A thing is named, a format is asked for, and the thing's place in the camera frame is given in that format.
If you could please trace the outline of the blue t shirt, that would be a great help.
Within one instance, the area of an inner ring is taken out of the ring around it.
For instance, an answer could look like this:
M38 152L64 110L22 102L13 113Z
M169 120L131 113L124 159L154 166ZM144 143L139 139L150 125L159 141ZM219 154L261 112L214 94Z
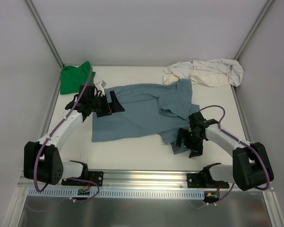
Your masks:
M189 149L176 148L178 129L189 129L188 117L200 107L192 103L192 82L180 79L170 85L134 84L105 89L111 91L124 112L93 116L92 142L107 142L158 134L171 145L174 154Z

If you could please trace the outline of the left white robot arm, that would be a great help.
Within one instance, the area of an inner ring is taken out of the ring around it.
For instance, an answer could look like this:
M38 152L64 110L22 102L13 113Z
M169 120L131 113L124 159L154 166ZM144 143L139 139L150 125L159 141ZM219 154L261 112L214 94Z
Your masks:
M54 125L38 141L29 141L24 147L23 175L26 179L56 185L88 184L91 174L86 163L62 161L60 152L71 134L95 113L97 117L124 112L115 92L109 92L108 99L101 83L81 85L79 93L65 106L65 110Z

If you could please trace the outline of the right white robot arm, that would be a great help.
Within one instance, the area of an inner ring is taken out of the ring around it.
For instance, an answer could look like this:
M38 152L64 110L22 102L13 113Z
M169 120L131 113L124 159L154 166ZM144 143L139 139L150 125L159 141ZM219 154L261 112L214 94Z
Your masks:
M195 183L203 183L208 188L223 182L234 183L242 191L269 188L274 173L262 143L240 140L222 128L217 120L205 119L201 112L191 114L188 119L189 129L178 129L176 151L185 147L191 151L190 157L198 157L203 154L204 141L211 141L232 158L230 165L214 163L205 166L193 180Z

